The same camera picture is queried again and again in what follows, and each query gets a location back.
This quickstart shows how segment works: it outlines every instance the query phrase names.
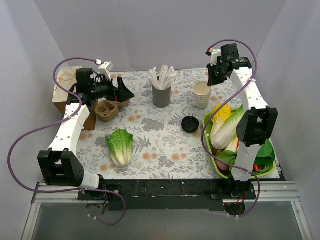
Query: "black cap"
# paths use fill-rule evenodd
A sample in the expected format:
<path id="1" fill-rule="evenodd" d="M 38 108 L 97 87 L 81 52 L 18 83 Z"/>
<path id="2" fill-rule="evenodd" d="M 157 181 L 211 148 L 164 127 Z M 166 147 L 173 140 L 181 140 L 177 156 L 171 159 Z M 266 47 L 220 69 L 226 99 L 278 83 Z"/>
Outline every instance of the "black cap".
<path id="1" fill-rule="evenodd" d="M 186 116 L 184 119 L 182 119 L 182 128 L 183 130 L 188 133 L 192 134 L 199 128 L 199 121 L 194 116 Z"/>

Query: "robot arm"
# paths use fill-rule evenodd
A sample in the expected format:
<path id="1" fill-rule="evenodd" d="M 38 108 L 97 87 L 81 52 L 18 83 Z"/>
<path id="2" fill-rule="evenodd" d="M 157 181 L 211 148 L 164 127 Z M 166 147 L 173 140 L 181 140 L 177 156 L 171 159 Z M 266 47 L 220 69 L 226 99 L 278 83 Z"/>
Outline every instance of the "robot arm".
<path id="1" fill-rule="evenodd" d="M 229 77 L 236 89 L 240 90 L 253 73 L 249 59 L 239 56 L 236 44 L 227 44 L 221 47 L 221 51 L 208 49 L 207 55 L 211 55 L 211 63 L 207 66 L 208 86 L 221 84 Z M 251 82 L 239 97 L 245 114 L 236 130 L 240 146 L 235 165 L 252 171 L 257 153 L 271 137 L 278 111 L 268 106 L 255 82 Z M 249 173 L 237 168 L 233 168 L 231 174 L 235 181 L 240 182 L 248 181 L 252 177 Z"/>
<path id="2" fill-rule="evenodd" d="M 108 74 L 113 64 L 105 62 L 101 66 L 100 69 L 105 70 Z M 69 95 L 63 118 L 70 118 L 70 120 L 60 125 L 49 148 L 39 152 L 38 162 L 47 185 L 97 189 L 100 177 L 84 171 L 76 157 L 77 143 L 85 121 L 96 100 L 106 98 L 122 103 L 134 98 L 135 95 L 126 88 L 121 77 L 117 78 L 118 88 L 113 86 L 112 79 L 107 79 L 103 74 L 99 74 L 100 81 L 96 81 L 92 68 L 78 69 L 76 80 L 76 94 L 82 100 L 81 109 L 70 118 L 80 103 L 76 97 Z"/>

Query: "stack of paper cups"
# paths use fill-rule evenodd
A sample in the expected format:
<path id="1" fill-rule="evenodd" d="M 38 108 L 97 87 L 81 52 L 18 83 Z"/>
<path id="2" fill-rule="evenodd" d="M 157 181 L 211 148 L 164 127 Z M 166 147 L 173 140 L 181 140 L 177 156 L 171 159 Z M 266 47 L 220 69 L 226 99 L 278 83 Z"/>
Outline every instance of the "stack of paper cups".
<path id="1" fill-rule="evenodd" d="M 193 97 L 199 109 L 208 107 L 211 96 L 211 87 L 206 81 L 197 81 L 193 85 Z"/>

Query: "white wall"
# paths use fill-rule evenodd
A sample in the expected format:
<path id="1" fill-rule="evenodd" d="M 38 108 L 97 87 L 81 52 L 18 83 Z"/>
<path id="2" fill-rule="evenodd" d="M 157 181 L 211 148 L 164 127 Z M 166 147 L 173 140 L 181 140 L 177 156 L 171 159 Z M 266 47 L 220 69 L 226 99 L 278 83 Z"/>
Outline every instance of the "white wall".
<path id="1" fill-rule="evenodd" d="M 257 58 L 257 84 L 279 112 L 273 140 L 280 164 L 297 184 L 314 239 L 320 239 L 319 13 L 319 0 L 287 0 Z"/>
<path id="2" fill-rule="evenodd" d="M 65 58 L 114 62 L 115 71 L 205 68 L 213 43 L 257 53 L 286 0 L 34 0 Z M 250 53 L 239 47 L 243 56 Z"/>
<path id="3" fill-rule="evenodd" d="M 51 103 L 55 65 L 63 60 L 50 30 L 32 0 L 0 0 L 0 238 L 20 239 L 33 193 L 10 175 L 7 154 L 23 133 L 61 118 Z M 42 181 L 37 155 L 48 148 L 56 129 L 22 140 L 12 165 L 29 187 Z"/>

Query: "floral tablecloth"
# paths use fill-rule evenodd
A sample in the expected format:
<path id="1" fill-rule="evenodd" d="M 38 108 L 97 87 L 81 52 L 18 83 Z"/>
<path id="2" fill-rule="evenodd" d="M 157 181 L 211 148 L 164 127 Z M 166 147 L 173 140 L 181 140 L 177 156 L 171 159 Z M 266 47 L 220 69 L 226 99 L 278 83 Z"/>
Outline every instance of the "floral tablecloth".
<path id="1" fill-rule="evenodd" d="M 198 109 L 192 87 L 196 81 L 208 81 L 204 69 L 176 71 L 176 84 L 172 87 L 171 104 L 157 108 L 152 102 L 152 89 L 148 72 L 117 72 L 124 84 L 135 94 L 129 104 L 120 109 L 112 122 L 96 120 L 96 129 L 83 131 L 76 154 L 84 170 L 101 174 L 105 179 L 211 179 L 220 176 L 212 159 L 201 143 L 202 121 L 218 103 L 223 103 L 236 92 L 230 80 L 212 87 L 209 106 Z M 239 98 L 230 102 L 232 108 L 241 105 Z M 200 122 L 194 133 L 182 130 L 181 121 L 194 116 Z M 126 129 L 133 134 L 132 162 L 124 168 L 117 167 L 109 153 L 105 136 L 116 129 Z M 270 174 L 278 178 L 277 169 Z"/>

